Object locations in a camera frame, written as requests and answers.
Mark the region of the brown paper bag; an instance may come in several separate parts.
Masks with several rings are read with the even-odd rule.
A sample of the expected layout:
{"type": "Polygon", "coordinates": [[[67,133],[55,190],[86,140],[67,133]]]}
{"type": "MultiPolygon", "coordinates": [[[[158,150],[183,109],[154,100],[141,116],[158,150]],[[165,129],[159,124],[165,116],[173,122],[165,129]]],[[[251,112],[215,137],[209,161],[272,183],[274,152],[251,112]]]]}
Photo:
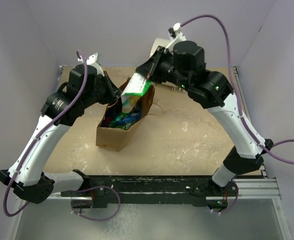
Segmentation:
{"type": "Polygon", "coordinates": [[[96,128],[96,146],[119,152],[131,141],[154,104],[155,88],[138,74],[128,78],[119,88],[121,97],[108,104],[96,128]]]}

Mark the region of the blue snack bag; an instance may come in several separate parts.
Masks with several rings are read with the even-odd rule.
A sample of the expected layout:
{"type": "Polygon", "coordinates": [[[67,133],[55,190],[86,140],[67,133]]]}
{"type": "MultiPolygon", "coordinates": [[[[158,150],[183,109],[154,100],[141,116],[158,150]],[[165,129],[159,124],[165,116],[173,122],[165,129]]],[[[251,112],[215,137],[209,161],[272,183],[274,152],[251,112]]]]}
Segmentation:
{"type": "Polygon", "coordinates": [[[108,128],[110,123],[115,119],[118,114],[117,106],[108,106],[105,111],[103,127],[108,128]]]}

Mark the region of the teal candy bag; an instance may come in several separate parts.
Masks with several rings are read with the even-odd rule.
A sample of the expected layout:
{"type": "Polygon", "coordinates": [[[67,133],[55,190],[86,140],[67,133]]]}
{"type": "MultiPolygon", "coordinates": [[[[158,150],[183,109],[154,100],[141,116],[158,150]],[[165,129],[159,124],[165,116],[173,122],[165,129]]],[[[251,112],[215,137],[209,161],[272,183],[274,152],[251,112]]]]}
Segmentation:
{"type": "Polygon", "coordinates": [[[131,113],[121,113],[116,116],[115,119],[110,123],[110,128],[118,128],[123,130],[130,129],[135,123],[137,123],[141,118],[141,113],[131,112],[131,113]]]}

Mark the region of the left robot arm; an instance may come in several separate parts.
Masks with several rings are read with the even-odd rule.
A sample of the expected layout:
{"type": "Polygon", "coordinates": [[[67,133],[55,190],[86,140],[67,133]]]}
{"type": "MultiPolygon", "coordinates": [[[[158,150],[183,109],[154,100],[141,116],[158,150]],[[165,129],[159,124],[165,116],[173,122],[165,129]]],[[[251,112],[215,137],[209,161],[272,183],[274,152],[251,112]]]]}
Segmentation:
{"type": "Polygon", "coordinates": [[[95,103],[113,103],[120,95],[120,89],[100,65],[77,65],[70,71],[68,81],[47,98],[32,137],[15,163],[0,170],[0,181],[17,197],[34,204],[56,192],[88,194],[89,177],[81,171],[47,173],[43,169],[57,143],[86,108],[95,103]]]}

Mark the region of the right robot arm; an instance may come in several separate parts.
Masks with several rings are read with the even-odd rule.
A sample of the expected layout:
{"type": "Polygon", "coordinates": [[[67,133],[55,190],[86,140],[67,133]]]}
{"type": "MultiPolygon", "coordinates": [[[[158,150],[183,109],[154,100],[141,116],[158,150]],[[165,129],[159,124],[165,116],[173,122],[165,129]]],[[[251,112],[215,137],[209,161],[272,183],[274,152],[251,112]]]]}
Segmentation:
{"type": "Polygon", "coordinates": [[[209,190],[220,196],[235,176],[258,170],[262,155],[273,142],[260,136],[240,110],[235,90],[218,71],[206,69],[205,51],[193,41],[174,44],[172,50],[157,47],[152,56],[136,68],[142,77],[154,83],[170,82],[187,92],[189,98],[212,114],[234,143],[222,165],[212,175],[209,190]]]}

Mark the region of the green white snack bag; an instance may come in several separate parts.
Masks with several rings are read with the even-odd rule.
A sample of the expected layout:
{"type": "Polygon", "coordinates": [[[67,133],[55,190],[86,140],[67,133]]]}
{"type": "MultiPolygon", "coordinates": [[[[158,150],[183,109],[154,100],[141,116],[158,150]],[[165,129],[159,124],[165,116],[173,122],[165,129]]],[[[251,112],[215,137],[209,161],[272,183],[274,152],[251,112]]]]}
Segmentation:
{"type": "Polygon", "coordinates": [[[122,91],[122,111],[124,113],[131,112],[140,98],[147,93],[150,86],[150,80],[147,80],[144,76],[135,72],[122,91]]]}

